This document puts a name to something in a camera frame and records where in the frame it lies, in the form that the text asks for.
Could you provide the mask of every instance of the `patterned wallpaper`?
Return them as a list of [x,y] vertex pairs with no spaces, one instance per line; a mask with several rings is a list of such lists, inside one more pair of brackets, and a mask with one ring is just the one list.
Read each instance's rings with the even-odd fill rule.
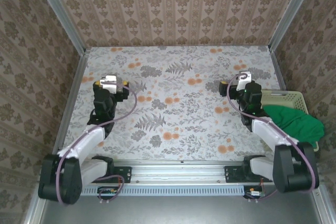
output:
[[87,47],[267,45],[290,0],[61,0]]
[[0,0],[0,223],[19,223],[79,56],[47,0]]
[[288,90],[325,125],[319,171],[336,206],[336,0],[304,0],[276,50]]

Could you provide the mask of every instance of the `laundry basket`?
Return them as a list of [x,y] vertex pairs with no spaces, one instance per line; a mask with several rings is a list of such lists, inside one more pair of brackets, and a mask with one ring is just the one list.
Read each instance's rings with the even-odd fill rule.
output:
[[[262,105],[281,105],[289,108],[302,110],[308,114],[307,106],[303,95],[298,91],[262,90]],[[315,152],[319,150],[316,142]]]

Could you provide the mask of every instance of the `green towel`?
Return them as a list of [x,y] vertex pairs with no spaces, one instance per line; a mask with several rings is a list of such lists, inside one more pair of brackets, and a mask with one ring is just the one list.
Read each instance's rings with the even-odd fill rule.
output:
[[316,142],[324,136],[323,123],[301,110],[279,105],[263,108],[279,128],[299,142],[308,142],[316,148]]

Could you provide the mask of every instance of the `cable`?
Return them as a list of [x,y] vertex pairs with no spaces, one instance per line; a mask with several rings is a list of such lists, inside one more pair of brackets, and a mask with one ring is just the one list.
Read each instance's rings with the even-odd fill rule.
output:
[[119,88],[125,88],[125,89],[127,89],[127,90],[129,90],[131,93],[132,93],[132,95],[134,95],[134,98],[135,98],[135,102],[134,102],[134,106],[133,106],[133,108],[130,110],[130,112],[128,112],[127,114],[125,114],[125,115],[123,115],[123,116],[121,116],[121,117],[119,117],[119,118],[117,118],[117,119],[113,119],[113,120],[111,120],[111,121],[108,121],[108,122],[104,122],[104,123],[101,123],[101,124],[99,124],[99,125],[96,125],[96,126],[94,126],[94,127],[92,127],[91,129],[89,129],[88,131],[86,131],[86,132],[84,132],[83,134],[82,134],[82,136],[80,136],[70,147],[69,147],[69,150],[67,150],[65,153],[64,153],[64,155],[63,155],[63,157],[60,159],[60,161],[59,161],[59,163],[58,163],[58,166],[57,166],[57,171],[56,171],[56,196],[57,196],[57,200],[58,200],[58,202],[61,204],[61,205],[65,205],[64,204],[64,202],[63,202],[63,200],[62,200],[62,197],[61,197],[61,193],[60,193],[60,189],[59,189],[59,177],[60,177],[60,173],[61,173],[61,169],[62,169],[62,164],[63,164],[63,162],[64,162],[64,160],[66,159],[66,157],[67,157],[67,155],[71,152],[71,150],[80,142],[80,141],[82,141],[82,139],[84,138],[84,137],[86,137],[88,134],[90,134],[92,131],[94,131],[95,129],[97,129],[97,128],[99,128],[99,127],[102,127],[102,126],[104,126],[104,125],[106,125],[106,124],[109,124],[109,123],[114,123],[114,122],[117,122],[117,121],[119,121],[119,120],[122,120],[122,119],[124,119],[124,118],[126,118],[127,116],[129,116],[130,114],[132,114],[132,112],[135,110],[135,107],[137,106],[137,102],[138,102],[138,99],[137,99],[137,95],[136,95],[136,93],[132,90],[132,89],[130,89],[129,87],[126,87],[126,86],[124,86],[124,85],[122,85],[122,84],[118,84],[118,83],[113,83],[113,82],[106,82],[106,84],[112,84],[112,85],[116,85],[117,87],[119,87]]
[[245,194],[248,192],[248,191],[251,191],[251,189],[252,190],[256,190],[258,187],[260,187],[261,186],[261,183],[259,183],[259,185],[257,185],[257,186],[255,186],[255,187],[251,187],[251,188],[249,188],[248,190],[246,190],[245,191]]
[[260,183],[261,183],[262,190],[266,193],[266,190],[265,190],[265,187],[264,187],[264,179],[263,178],[260,179]]
[[[229,91],[230,90],[230,87],[231,87],[231,85],[232,85],[232,83],[233,83],[233,81],[236,79],[236,78],[238,78],[239,76],[245,76],[245,78],[243,78],[243,79],[246,79],[247,78],[247,74],[246,73],[239,73],[239,74],[236,74],[231,80],[230,80],[230,82],[229,82],[229,84],[228,84],[228,86],[227,86],[227,90]],[[290,139],[289,137],[288,137],[288,134],[286,134],[282,129],[280,129],[276,124],[274,124],[273,122],[271,122],[271,123],[269,123],[268,121],[266,121],[265,119],[263,119],[263,118],[258,118],[258,117],[256,117],[256,116],[254,116],[254,115],[250,115],[250,114],[247,114],[247,113],[245,113],[245,112],[243,112],[243,111],[240,111],[240,109],[238,109],[234,104],[233,104],[233,102],[231,101],[231,99],[230,99],[230,95],[229,95],[229,92],[227,91],[227,98],[228,98],[228,101],[229,101],[229,103],[230,103],[230,105],[236,110],[236,111],[238,111],[240,114],[242,114],[242,115],[245,115],[245,116],[248,116],[248,117],[250,117],[250,118],[252,118],[252,119],[255,119],[255,120],[259,120],[259,121],[262,121],[262,122],[264,122],[264,123],[266,123],[266,124],[268,124],[268,125],[270,125],[273,129],[275,129],[277,132],[279,132],[280,133],[280,135],[282,136],[282,137],[284,137],[284,139],[286,139],[294,148],[295,148],[295,150],[299,153],[299,155],[302,157],[302,159],[303,159],[303,161],[306,163],[306,165],[307,165],[307,167],[308,167],[308,170],[309,170],[309,172],[310,172],[310,175],[311,175],[311,187],[309,188],[309,190],[308,191],[305,191],[306,193],[310,193],[310,192],[312,192],[314,189],[315,189],[315,185],[316,185],[316,180],[315,180],[315,173],[314,173],[314,170],[313,170],[313,167],[311,166],[311,164],[309,163],[309,161],[308,161],[308,159],[306,158],[306,156],[304,155],[304,153],[300,150],[300,148],[293,142],[293,140],[292,139]],[[270,195],[268,195],[268,196],[265,196],[263,199],[265,199],[265,198],[268,198],[268,197],[270,197],[271,195],[273,195],[274,193],[272,193],[272,194],[270,194]]]
[[[122,183],[121,183],[121,186],[119,187],[118,191],[115,193],[115,195],[108,199],[108,200],[105,200],[106,203],[109,203],[110,201],[114,200],[118,195],[119,193],[121,192],[122,188],[124,187],[125,185],[125,179],[123,176],[120,176],[120,175],[111,175],[111,176],[107,176],[105,178],[97,178],[96,180],[97,181],[100,181],[100,180],[105,180],[105,179],[109,179],[109,178],[118,178],[118,179],[121,179]],[[112,188],[104,188],[103,190],[100,190],[99,192],[99,195],[98,195],[98,198],[100,199],[100,203],[102,203],[104,201],[104,199],[101,198],[101,194],[103,191],[107,191],[107,190],[111,190]]]
[[247,197],[250,197],[251,199],[250,200],[254,200],[254,201],[260,201],[260,200],[264,200],[264,199],[268,199],[270,198],[271,196],[273,196],[278,190],[275,189],[272,193],[270,193],[269,195],[263,197],[263,198],[259,198],[259,199],[255,199],[252,195],[249,195],[249,194],[245,194]]

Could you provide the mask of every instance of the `floral table surface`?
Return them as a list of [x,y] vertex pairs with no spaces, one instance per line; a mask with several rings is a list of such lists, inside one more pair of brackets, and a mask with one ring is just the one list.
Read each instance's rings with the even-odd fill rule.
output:
[[[65,145],[79,137],[93,109],[92,84],[107,74],[130,81],[138,106],[117,122],[92,155],[138,160],[241,161],[267,154],[263,141],[218,93],[221,80],[251,71],[263,89],[279,89],[266,46],[92,48]],[[116,117],[134,105],[117,104]]]

